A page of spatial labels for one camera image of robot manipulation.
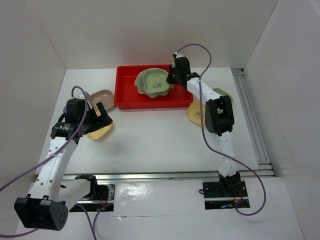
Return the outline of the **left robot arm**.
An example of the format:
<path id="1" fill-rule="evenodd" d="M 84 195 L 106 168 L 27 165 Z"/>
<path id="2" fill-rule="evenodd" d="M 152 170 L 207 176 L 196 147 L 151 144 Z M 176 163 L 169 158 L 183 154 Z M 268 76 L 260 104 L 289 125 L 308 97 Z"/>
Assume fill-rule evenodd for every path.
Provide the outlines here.
<path id="1" fill-rule="evenodd" d="M 99 112 L 84 99 L 67 101 L 66 110 L 52 127 L 46 162 L 25 197 L 14 203 L 23 226 L 28 229 L 60 231 L 67 222 L 69 211 L 82 198 L 92 200 L 104 196 L 107 187 L 98 185 L 91 174 L 78 174 L 67 185 L 62 181 L 80 138 L 112 124 L 103 104 L 96 104 Z"/>

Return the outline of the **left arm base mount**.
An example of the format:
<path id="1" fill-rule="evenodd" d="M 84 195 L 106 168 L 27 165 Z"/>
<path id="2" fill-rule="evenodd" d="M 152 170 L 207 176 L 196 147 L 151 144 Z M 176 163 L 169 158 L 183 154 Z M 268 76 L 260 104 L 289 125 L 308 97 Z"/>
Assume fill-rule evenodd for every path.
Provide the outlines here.
<path id="1" fill-rule="evenodd" d="M 78 202 L 88 212 L 97 212 L 106 207 L 106 212 L 114 210 L 114 184 L 97 184 L 85 179 L 62 182 L 59 188 L 58 202 L 65 202 L 69 212 L 80 212 Z"/>

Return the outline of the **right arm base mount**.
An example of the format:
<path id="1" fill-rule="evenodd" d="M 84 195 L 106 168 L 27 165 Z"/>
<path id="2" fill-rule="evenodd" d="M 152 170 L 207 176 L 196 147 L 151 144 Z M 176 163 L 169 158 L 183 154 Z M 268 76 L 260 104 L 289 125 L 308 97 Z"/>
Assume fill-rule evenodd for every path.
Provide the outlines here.
<path id="1" fill-rule="evenodd" d="M 218 182 L 203 182 L 202 189 L 198 191 L 204 197 L 206 210 L 250 208 L 250 201 L 244 181 L 231 190 L 222 190 Z"/>

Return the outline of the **large green scalloped bowl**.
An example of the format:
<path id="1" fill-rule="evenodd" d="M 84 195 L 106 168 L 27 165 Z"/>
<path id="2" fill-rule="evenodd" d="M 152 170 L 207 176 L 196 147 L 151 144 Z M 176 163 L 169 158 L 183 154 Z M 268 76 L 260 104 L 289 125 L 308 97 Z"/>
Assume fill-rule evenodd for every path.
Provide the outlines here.
<path id="1" fill-rule="evenodd" d="M 143 75 L 144 75 L 144 73 L 145 73 L 145 70 L 141 71 L 141 72 L 137 75 L 137 77 L 136 77 L 136 79 L 135 79 L 135 81 L 134 81 L 134 85 L 137 87 L 137 91 L 138 91 L 139 94 L 145 94 L 145 95 L 147 95 L 147 96 L 150 97 L 150 98 L 155 98 L 155 97 L 157 97 L 157 96 L 166 96 L 166 95 L 169 93 L 169 91 L 174 87 L 173 84 L 170 84 L 169 89 L 166 90 L 166 91 L 164 91 L 164 92 L 149 93 L 149 92 L 147 92 L 147 91 L 145 90 L 145 88 L 144 88 L 144 83 L 143 83 Z"/>

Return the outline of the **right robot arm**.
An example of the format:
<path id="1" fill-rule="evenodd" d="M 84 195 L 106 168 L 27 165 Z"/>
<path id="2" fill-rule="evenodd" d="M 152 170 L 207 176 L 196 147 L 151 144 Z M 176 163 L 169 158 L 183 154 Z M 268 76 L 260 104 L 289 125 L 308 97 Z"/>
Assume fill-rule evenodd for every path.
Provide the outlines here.
<path id="1" fill-rule="evenodd" d="M 211 89 L 196 72 L 191 72 L 188 58 L 173 54 L 174 62 L 169 66 L 167 83 L 180 85 L 200 100 L 201 130 L 212 134 L 217 146 L 213 152 L 218 158 L 218 190 L 230 196 L 241 184 L 239 169 L 233 161 L 232 130 L 235 123 L 232 100 Z"/>

